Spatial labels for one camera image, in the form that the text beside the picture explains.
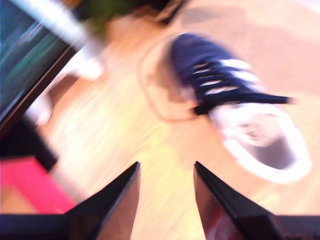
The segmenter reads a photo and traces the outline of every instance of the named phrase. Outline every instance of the white stripe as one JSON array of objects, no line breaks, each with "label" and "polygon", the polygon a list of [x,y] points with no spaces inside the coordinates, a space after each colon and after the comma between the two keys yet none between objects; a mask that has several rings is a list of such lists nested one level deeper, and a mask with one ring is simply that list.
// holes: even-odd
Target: white stripe
[{"label": "white stripe", "polygon": [[251,69],[251,66],[242,60],[238,59],[224,59],[224,60],[219,60],[220,64],[226,67],[232,67],[232,68],[237,68],[237,69]]},{"label": "white stripe", "polygon": [[255,84],[260,82],[259,78],[257,78],[254,74],[247,72],[247,71],[230,71],[230,73],[234,77],[246,80],[248,82],[252,82]]},{"label": "white stripe", "polygon": [[218,94],[221,92],[227,92],[227,91],[231,91],[231,90],[235,90],[235,89],[238,89],[238,87],[236,87],[236,86],[222,86],[222,87],[214,88],[214,89],[211,89],[211,90],[205,92],[205,95]]},{"label": "white stripe", "polygon": [[207,82],[204,82],[202,83],[200,86],[207,86],[207,85],[214,85],[214,84],[217,84],[217,83],[220,83],[221,80],[216,80],[216,81],[207,81]]}]

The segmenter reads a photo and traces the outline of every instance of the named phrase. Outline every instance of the navy blue sneaker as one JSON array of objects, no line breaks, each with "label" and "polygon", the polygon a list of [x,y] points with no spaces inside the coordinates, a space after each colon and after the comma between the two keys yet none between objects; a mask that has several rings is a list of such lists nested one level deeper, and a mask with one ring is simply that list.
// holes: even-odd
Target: navy blue sneaker
[{"label": "navy blue sneaker", "polygon": [[305,176],[311,161],[290,117],[266,93],[250,65],[204,37],[184,33],[169,58],[182,86],[193,89],[197,115],[208,114],[225,147],[250,172],[277,183]]}]

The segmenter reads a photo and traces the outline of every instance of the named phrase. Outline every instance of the black object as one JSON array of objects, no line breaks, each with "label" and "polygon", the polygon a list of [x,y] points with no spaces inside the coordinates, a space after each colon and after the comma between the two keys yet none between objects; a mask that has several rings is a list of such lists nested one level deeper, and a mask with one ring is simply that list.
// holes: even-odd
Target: black object
[{"label": "black object", "polygon": [[0,158],[35,155],[50,170],[57,157],[21,117],[76,51],[10,0],[0,4]]},{"label": "black object", "polygon": [[208,240],[320,239],[320,216],[274,215],[232,189],[199,162],[194,165],[193,177],[196,203]]},{"label": "black object", "polygon": [[57,155],[44,143],[34,126],[23,118],[0,140],[1,161],[22,156],[35,156],[47,171],[58,161]]},{"label": "black object", "polygon": [[76,54],[76,51],[69,46],[49,69],[47,69],[36,84],[29,90],[25,97],[14,106],[9,115],[0,121],[0,140],[6,135],[10,128],[28,110],[36,98],[46,89],[52,80],[58,75],[68,61]]},{"label": "black object", "polygon": [[129,240],[137,211],[140,164],[65,214],[0,215],[1,240]]}]

